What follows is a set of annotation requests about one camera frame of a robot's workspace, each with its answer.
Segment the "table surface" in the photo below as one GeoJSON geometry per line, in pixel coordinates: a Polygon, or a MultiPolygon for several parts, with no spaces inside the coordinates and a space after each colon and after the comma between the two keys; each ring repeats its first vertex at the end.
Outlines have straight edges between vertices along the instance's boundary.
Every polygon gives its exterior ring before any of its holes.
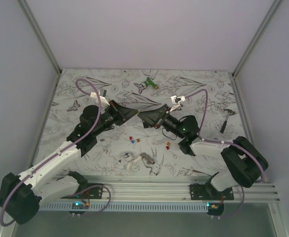
{"type": "MultiPolygon", "coordinates": [[[[79,123],[79,116],[84,107],[95,104],[95,101],[76,88],[74,82],[78,78],[87,78],[98,89],[105,89],[107,100],[113,99],[122,106],[140,111],[157,109],[164,104],[171,106],[170,96],[189,95],[205,88],[209,93],[209,100],[201,136],[232,140],[239,135],[245,135],[227,72],[65,69],[57,86],[34,163],[54,152],[79,123]],[[159,88],[149,86],[145,90],[139,90],[138,84],[147,77],[159,85],[159,88]],[[224,109],[232,109],[237,114],[229,117],[225,132],[220,133],[226,116],[224,109]]],[[[92,88],[84,83],[82,89],[92,91],[92,88]]],[[[178,119],[194,115],[200,124],[205,100],[205,93],[201,92],[185,101],[172,115],[178,119]]],[[[172,133],[166,135],[175,138],[172,133]]],[[[141,119],[137,116],[122,126],[103,132],[97,140],[98,143],[91,151],[64,167],[59,174],[67,174],[71,170],[82,175],[204,176],[226,169],[222,159],[184,155],[177,145],[180,138],[172,141],[163,136],[160,129],[144,129],[141,119]],[[135,140],[140,139],[140,142],[132,144],[130,136],[135,140]],[[171,143],[169,150],[166,149],[168,142],[171,143]],[[127,171],[126,156],[135,159],[142,152],[151,157],[156,154],[156,163],[148,168],[139,161],[127,171]]]]}

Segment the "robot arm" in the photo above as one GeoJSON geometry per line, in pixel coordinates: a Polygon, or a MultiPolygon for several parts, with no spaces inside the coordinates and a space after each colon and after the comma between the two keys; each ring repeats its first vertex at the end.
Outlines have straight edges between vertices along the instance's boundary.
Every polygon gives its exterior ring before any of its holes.
{"type": "Polygon", "coordinates": [[[70,172],[68,176],[50,184],[47,184],[47,182],[65,166],[90,151],[97,144],[97,135],[113,129],[114,124],[122,125],[138,112],[138,110],[120,106],[113,100],[109,101],[109,106],[101,114],[94,130],[75,146],[71,146],[61,152],[61,150],[87,133],[95,122],[98,106],[90,105],[85,107],[80,116],[80,123],[55,152],[19,175],[9,173],[3,178],[0,189],[0,206],[3,207],[11,191],[27,176],[30,176],[30,178],[16,190],[5,209],[18,224],[24,224],[31,220],[38,212],[40,206],[87,188],[87,180],[76,172],[70,172]],[[35,173],[33,172],[56,153],[58,154],[57,157],[50,160],[48,165],[44,165],[35,173]]]}
{"type": "Polygon", "coordinates": [[[239,136],[232,142],[201,139],[198,135],[200,129],[195,116],[188,115],[183,117],[183,120],[178,120],[170,115],[170,111],[174,110],[179,102],[185,101],[185,98],[175,96],[171,99],[173,104],[176,104],[172,108],[165,104],[156,110],[140,112],[138,116],[148,126],[156,129],[163,126],[167,131],[182,138],[179,147],[184,154],[211,156],[225,161],[228,169],[216,173],[205,184],[210,199],[217,196],[218,192],[234,186],[241,185],[249,188],[261,175],[255,161],[233,145],[242,147],[252,154],[263,170],[268,168],[266,159],[245,137],[239,136]]]}

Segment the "white wall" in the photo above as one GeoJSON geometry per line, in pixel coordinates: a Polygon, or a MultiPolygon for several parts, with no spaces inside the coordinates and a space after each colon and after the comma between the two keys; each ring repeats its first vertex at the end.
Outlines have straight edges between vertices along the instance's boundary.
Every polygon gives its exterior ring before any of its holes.
{"type": "Polygon", "coordinates": [[[235,70],[273,0],[28,0],[62,68],[235,70]]]}
{"type": "Polygon", "coordinates": [[[289,0],[281,3],[238,78],[255,145],[289,215],[289,0]]]}
{"type": "Polygon", "coordinates": [[[56,74],[15,0],[0,0],[0,185],[25,169],[56,74]]]}

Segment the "floor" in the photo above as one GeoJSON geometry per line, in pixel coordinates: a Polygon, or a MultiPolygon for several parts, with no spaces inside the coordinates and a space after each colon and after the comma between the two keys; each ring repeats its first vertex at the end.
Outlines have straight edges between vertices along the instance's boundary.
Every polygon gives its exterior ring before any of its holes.
{"type": "MultiPolygon", "coordinates": [[[[238,204],[226,203],[228,212],[238,204]]],[[[205,213],[104,212],[71,218],[66,211],[40,211],[18,225],[15,237],[276,237],[267,204],[246,203],[232,218],[205,213]]]]}
{"type": "MultiPolygon", "coordinates": [[[[113,99],[120,105],[140,111],[157,109],[164,104],[171,106],[170,96],[189,95],[205,88],[209,93],[209,100],[201,135],[205,138],[232,140],[245,134],[227,72],[66,69],[56,90],[35,163],[50,155],[65,141],[79,123],[79,116],[85,106],[95,104],[89,96],[78,91],[74,84],[77,78],[87,78],[98,89],[105,89],[107,100],[113,99]],[[159,88],[139,88],[139,84],[147,77],[159,88]],[[224,109],[231,109],[237,114],[229,118],[225,132],[220,133],[226,116],[224,109]]],[[[83,89],[92,91],[87,85],[83,89]]],[[[205,94],[200,93],[184,102],[172,115],[178,119],[195,115],[200,123],[204,106],[205,94]]],[[[82,175],[189,176],[212,175],[226,169],[222,159],[184,155],[177,145],[180,138],[173,141],[163,136],[161,130],[144,129],[137,116],[114,130],[103,132],[97,139],[97,145],[90,152],[64,167],[60,174],[67,174],[72,170],[82,175]],[[130,136],[140,141],[132,144],[130,136]],[[166,148],[168,142],[171,143],[169,150],[166,148]],[[151,157],[156,156],[155,165],[145,167],[140,161],[127,171],[127,160],[130,157],[135,159],[142,152],[151,157]]]]}

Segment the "hammer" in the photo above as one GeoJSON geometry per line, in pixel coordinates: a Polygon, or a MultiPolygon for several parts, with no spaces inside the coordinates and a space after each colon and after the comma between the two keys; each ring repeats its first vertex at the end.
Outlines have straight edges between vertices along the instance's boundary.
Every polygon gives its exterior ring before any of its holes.
{"type": "Polygon", "coordinates": [[[225,130],[225,127],[226,127],[226,125],[227,125],[227,121],[228,121],[229,116],[236,114],[236,112],[234,112],[234,111],[232,111],[232,110],[229,110],[229,109],[224,109],[223,111],[228,111],[228,114],[227,114],[227,117],[225,118],[225,121],[223,122],[222,127],[221,127],[221,130],[220,130],[221,133],[223,133],[224,130],[225,130]]]}

